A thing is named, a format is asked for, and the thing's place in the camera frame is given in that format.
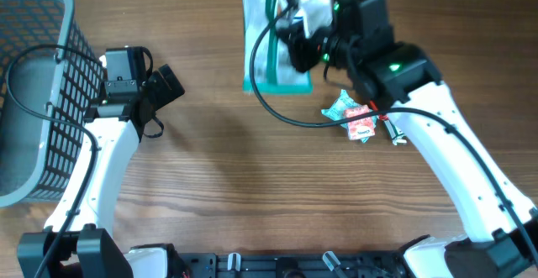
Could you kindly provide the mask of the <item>light teal sachet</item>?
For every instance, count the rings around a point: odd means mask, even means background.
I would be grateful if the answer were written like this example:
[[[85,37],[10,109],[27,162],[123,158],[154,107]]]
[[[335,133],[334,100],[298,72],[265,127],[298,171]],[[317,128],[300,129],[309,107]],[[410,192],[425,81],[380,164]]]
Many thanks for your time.
[[[322,109],[321,110],[321,113],[333,120],[333,121],[337,121],[337,120],[341,120],[341,119],[344,119],[345,116],[344,116],[344,111],[348,108],[355,108],[355,107],[359,107],[359,106],[362,106],[361,104],[355,102],[348,94],[348,92],[346,90],[341,90],[340,91],[340,96],[334,101],[334,103],[331,105],[330,108],[327,108],[327,109]],[[377,118],[375,116],[372,117],[374,123],[375,123],[375,127],[376,127],[376,122],[377,122]],[[347,124],[348,123],[343,123],[342,124],[342,127],[346,130],[347,132]]]

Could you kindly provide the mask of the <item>large green white packet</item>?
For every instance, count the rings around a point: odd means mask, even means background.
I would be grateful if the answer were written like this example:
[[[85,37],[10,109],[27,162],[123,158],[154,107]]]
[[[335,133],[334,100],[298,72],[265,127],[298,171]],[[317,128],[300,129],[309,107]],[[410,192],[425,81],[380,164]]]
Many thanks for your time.
[[[245,40],[243,91],[252,93],[250,79],[251,54],[261,31],[286,6],[287,0],[242,0]],[[302,95],[313,91],[310,74],[296,71],[290,61],[287,46],[271,28],[259,44],[254,65],[254,77],[259,92],[272,95]]]

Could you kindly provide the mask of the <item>pink tissue pack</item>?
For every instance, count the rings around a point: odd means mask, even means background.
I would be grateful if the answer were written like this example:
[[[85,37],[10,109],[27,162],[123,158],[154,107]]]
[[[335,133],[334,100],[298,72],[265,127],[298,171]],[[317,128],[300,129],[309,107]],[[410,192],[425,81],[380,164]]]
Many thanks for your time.
[[[371,112],[370,108],[362,105],[355,108],[348,108],[344,111],[345,118],[353,118],[358,115]],[[347,124],[347,134],[349,140],[368,141],[375,135],[375,123],[372,117],[357,119]]]

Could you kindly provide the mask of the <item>red chocolate bar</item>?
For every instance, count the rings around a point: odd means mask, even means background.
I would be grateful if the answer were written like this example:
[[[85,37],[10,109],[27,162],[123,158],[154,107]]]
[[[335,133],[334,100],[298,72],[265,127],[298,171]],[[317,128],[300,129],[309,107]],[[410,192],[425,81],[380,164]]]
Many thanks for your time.
[[[380,110],[377,106],[377,104],[374,101],[370,101],[369,103],[370,108],[372,111],[377,113],[377,118],[382,121],[388,121],[388,116],[386,113],[384,113],[382,110]]]

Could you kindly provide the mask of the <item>green white gum pack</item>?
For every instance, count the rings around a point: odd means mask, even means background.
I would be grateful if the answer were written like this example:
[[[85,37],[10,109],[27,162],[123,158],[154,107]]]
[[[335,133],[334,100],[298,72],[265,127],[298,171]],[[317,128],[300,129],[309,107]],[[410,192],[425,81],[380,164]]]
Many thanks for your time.
[[[404,132],[401,129],[399,129],[396,125],[394,125],[390,120],[388,119],[385,120],[384,124],[393,145],[397,146],[397,145],[408,143],[407,139],[405,138]]]

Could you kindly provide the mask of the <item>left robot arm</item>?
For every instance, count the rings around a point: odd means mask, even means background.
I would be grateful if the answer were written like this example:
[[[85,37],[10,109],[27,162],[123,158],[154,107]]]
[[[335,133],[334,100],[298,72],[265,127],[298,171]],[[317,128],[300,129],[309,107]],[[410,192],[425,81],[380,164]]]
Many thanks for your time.
[[[21,237],[18,262],[26,277],[185,277],[172,244],[123,253],[113,240],[115,204],[145,126],[185,90],[169,66],[153,67],[145,47],[109,49],[105,58],[106,78],[82,121],[49,119],[80,130],[82,147],[44,229]]]

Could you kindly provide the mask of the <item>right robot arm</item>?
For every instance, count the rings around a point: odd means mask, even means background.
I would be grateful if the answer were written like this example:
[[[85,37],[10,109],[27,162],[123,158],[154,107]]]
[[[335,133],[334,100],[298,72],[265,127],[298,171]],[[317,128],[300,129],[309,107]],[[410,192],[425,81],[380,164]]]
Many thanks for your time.
[[[402,130],[456,207],[462,236],[403,250],[417,277],[512,277],[537,262],[537,209],[496,165],[418,46],[398,42],[386,0],[329,0],[324,21],[280,30],[293,66],[344,68],[353,89]]]

